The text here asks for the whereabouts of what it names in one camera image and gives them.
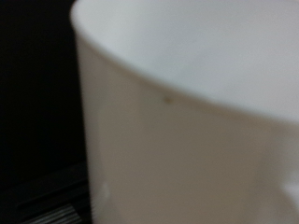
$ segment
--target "white plastic cup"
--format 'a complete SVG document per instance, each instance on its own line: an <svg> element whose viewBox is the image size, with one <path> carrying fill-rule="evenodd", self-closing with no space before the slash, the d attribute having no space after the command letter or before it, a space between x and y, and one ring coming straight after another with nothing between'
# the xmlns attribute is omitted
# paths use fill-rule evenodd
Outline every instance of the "white plastic cup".
<svg viewBox="0 0 299 224"><path fill-rule="evenodd" d="M80 0L72 21L93 223L298 223L298 3Z"/></svg>

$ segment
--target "black surface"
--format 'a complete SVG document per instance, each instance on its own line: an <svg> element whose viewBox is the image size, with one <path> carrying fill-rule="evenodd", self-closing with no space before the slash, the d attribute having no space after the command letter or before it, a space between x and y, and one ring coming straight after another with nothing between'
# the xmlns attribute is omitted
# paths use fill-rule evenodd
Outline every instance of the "black surface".
<svg viewBox="0 0 299 224"><path fill-rule="evenodd" d="M0 1L0 191L85 160L72 3Z"/></svg>
<svg viewBox="0 0 299 224"><path fill-rule="evenodd" d="M91 223L86 163L19 185L0 194L0 223L20 224L71 204L81 223Z"/></svg>

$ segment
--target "dark background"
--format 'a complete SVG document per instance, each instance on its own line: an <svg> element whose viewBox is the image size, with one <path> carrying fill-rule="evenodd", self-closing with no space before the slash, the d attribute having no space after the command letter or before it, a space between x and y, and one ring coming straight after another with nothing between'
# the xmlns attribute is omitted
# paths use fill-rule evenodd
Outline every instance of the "dark background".
<svg viewBox="0 0 299 224"><path fill-rule="evenodd" d="M73 2L0 1L0 191L85 161Z"/></svg>

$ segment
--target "small dark speck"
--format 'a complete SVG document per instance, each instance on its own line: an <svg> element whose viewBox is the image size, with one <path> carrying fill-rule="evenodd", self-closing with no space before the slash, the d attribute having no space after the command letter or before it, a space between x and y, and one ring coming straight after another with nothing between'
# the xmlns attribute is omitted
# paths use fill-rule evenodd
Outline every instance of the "small dark speck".
<svg viewBox="0 0 299 224"><path fill-rule="evenodd" d="M168 105L172 104L174 102L173 99L171 99L170 97L164 97L164 102Z"/></svg>

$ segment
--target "white cup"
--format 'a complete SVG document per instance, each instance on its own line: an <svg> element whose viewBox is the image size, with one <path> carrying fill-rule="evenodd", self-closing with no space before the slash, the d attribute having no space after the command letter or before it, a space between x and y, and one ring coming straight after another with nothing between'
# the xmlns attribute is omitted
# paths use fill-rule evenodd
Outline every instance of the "white cup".
<svg viewBox="0 0 299 224"><path fill-rule="evenodd" d="M299 4L80 0L98 224L299 222Z"/></svg>

